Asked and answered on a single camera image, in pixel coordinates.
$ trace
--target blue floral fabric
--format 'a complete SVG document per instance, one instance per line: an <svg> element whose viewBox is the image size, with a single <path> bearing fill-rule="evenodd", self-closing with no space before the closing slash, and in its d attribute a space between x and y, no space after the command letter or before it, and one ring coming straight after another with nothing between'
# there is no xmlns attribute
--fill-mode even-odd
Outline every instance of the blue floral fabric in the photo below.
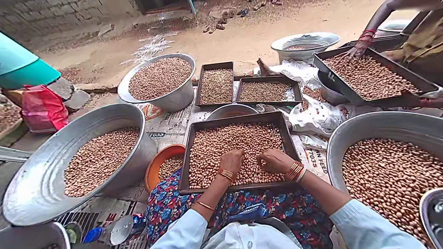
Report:
<svg viewBox="0 0 443 249"><path fill-rule="evenodd" d="M160 182L149 196L146 209L149 246L154 244L167 231L168 226L180 218L200 196L179 195L180 171ZM227 225L231 216L258 203L266 206L263 218L276 217L283 221L304 249L332 248L329 238L332 222L321 210L318 202L302 188L226 193L208 222L208 228L220 230Z"/></svg>

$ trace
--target person's arm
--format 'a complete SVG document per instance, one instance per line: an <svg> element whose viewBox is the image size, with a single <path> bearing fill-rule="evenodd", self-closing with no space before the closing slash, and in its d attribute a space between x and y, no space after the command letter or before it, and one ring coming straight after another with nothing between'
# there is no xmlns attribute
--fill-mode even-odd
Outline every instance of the person's arm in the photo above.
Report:
<svg viewBox="0 0 443 249"><path fill-rule="evenodd" d="M257 157L257 161L264 170L281 174L288 173L294 163L291 157L276 149L263 151ZM400 231L381 215L310 171L306 171L299 184L321 204L323 211L337 226L348 248L425 249L413 236Z"/></svg>
<svg viewBox="0 0 443 249"><path fill-rule="evenodd" d="M346 52L346 55L360 58L371 45L377 28L395 10L419 9L420 11L431 11L441 8L443 8L443 4L439 0L386 0L372 16L355 47Z"/></svg>
<svg viewBox="0 0 443 249"><path fill-rule="evenodd" d="M240 170L243 150L232 150L221 156L220 169L232 172ZM209 188L200 196L190 210L176 221L168 231L157 240L151 249L198 249L202 245L206 226L220 198L228 189L229 178L217 175Z"/></svg>

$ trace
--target blue bottle cap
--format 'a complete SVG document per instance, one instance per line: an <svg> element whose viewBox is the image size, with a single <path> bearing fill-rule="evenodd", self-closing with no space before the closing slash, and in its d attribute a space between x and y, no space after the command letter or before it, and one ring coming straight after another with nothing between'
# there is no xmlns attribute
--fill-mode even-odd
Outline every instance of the blue bottle cap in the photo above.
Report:
<svg viewBox="0 0 443 249"><path fill-rule="evenodd" d="M85 239L83 240L83 243L91 243L91 242L98 240L98 238L100 238L100 236L104 230L105 229L101 226L90 230L86 234Z"/></svg>

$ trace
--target white sleeve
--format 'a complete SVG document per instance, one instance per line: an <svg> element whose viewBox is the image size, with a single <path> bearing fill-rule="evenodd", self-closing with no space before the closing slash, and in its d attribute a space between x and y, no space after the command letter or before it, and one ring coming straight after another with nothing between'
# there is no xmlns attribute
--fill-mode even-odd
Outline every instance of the white sleeve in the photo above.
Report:
<svg viewBox="0 0 443 249"><path fill-rule="evenodd" d="M199 249L208 222L201 214L189 209L151 249Z"/></svg>
<svg viewBox="0 0 443 249"><path fill-rule="evenodd" d="M406 232L358 200L351 200L330 216L349 249L426 249Z"/></svg>

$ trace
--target orange plastic bowl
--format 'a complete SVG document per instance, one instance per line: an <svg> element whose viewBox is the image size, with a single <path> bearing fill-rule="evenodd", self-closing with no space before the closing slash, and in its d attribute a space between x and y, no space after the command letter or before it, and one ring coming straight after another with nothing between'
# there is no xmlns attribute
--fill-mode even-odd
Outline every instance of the orange plastic bowl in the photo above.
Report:
<svg viewBox="0 0 443 249"><path fill-rule="evenodd" d="M169 145L157 153L152 162L149 164L144 176L144 187L148 193L150 193L160 182L160 165L162 165L165 160L179 155L185 155L185 146L183 144Z"/></svg>

